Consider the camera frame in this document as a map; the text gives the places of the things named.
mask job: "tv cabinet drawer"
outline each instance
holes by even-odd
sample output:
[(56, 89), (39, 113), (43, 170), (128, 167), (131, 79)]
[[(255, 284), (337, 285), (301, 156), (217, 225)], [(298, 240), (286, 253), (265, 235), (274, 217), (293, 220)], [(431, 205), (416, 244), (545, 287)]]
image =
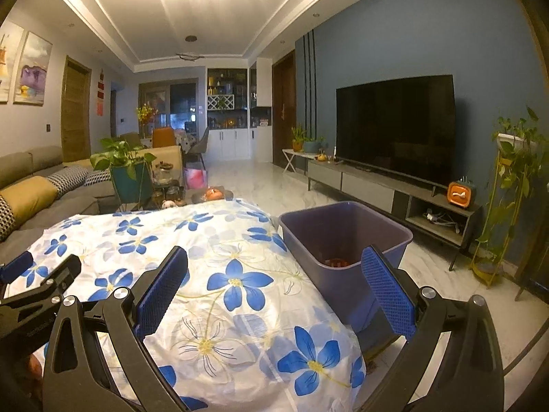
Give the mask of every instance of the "tv cabinet drawer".
[(375, 184), (363, 180), (356, 176), (343, 174), (341, 191), (355, 198), (378, 207), (385, 212), (391, 212), (393, 209), (393, 198), (395, 191), (384, 185)]
[(317, 164), (314, 161), (308, 162), (307, 177), (339, 191), (341, 190), (341, 172)]

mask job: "blue flower pot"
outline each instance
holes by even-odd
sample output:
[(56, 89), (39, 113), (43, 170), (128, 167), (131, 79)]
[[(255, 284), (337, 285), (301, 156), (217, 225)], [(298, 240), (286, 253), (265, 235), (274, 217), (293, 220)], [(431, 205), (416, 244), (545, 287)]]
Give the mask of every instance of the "blue flower pot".
[(125, 166), (110, 169), (114, 187), (122, 204), (142, 204), (153, 196), (153, 182), (150, 177), (149, 167), (145, 165), (145, 162), (139, 162), (135, 165), (135, 168), (135, 180), (128, 176), (128, 170)]
[(305, 141), (303, 143), (304, 153), (318, 153), (320, 150), (320, 141)]

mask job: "houndstooth pillow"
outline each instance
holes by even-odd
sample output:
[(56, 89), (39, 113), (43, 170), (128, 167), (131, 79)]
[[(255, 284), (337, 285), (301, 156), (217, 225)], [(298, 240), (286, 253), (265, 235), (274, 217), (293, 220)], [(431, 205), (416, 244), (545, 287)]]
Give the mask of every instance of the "houndstooth pillow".
[(15, 226), (15, 217), (4, 197), (0, 195), (0, 242), (3, 242), (12, 233)]
[(57, 198), (61, 198), (67, 192), (73, 191), (77, 187), (80, 187), (86, 181), (88, 176), (88, 169), (82, 166), (69, 166), (60, 170), (59, 172), (52, 173), (46, 177), (57, 188)]
[(100, 183), (102, 181), (110, 181), (110, 170), (94, 170), (92, 173), (90, 173), (86, 181), (84, 182), (84, 185), (92, 185), (96, 183)]

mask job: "white plant pot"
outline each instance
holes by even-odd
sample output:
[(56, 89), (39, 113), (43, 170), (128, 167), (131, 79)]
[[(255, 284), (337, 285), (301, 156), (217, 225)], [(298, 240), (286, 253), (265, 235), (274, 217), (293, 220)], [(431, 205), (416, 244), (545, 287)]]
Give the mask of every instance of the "white plant pot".
[[(503, 142), (510, 143), (513, 146), (515, 152), (522, 151), (527, 147), (525, 140), (523, 138), (519, 138), (518, 136), (513, 136), (512, 134), (500, 133), (498, 134), (497, 141), (498, 141), (498, 147), (500, 148), (501, 151), (503, 151), (503, 147), (501, 147), (501, 144)], [(530, 150), (532, 151), (532, 153), (536, 153), (537, 142), (533, 142), (533, 141), (530, 142)]]

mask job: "orange chair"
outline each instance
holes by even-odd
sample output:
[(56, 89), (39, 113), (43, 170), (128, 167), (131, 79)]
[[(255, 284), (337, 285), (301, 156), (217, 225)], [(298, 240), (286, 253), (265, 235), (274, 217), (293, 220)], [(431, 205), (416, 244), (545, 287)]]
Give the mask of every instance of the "orange chair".
[(153, 130), (153, 149), (157, 147), (175, 146), (175, 133), (171, 127), (155, 128)]

